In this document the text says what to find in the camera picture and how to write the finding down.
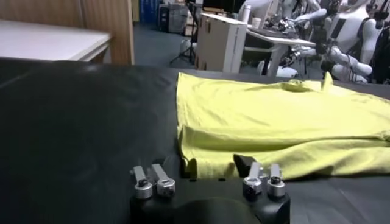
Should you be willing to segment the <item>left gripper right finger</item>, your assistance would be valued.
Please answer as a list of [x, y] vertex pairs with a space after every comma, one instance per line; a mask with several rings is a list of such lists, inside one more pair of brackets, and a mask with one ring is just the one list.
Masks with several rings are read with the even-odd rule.
[[253, 157], [234, 154], [233, 161], [239, 176], [243, 179], [243, 192], [248, 197], [263, 192], [271, 198], [281, 198], [286, 195], [286, 184], [279, 164], [271, 164], [269, 174], [266, 175], [262, 163]]

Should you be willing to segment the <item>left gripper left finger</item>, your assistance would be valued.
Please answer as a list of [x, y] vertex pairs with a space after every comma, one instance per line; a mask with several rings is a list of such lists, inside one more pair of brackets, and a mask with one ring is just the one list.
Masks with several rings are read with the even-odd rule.
[[135, 166], [132, 169], [135, 177], [135, 198], [140, 200], [150, 199], [154, 192], [162, 197], [172, 197], [175, 194], [176, 181], [168, 177], [160, 164], [152, 164], [149, 169], [149, 176], [146, 175], [142, 166]]

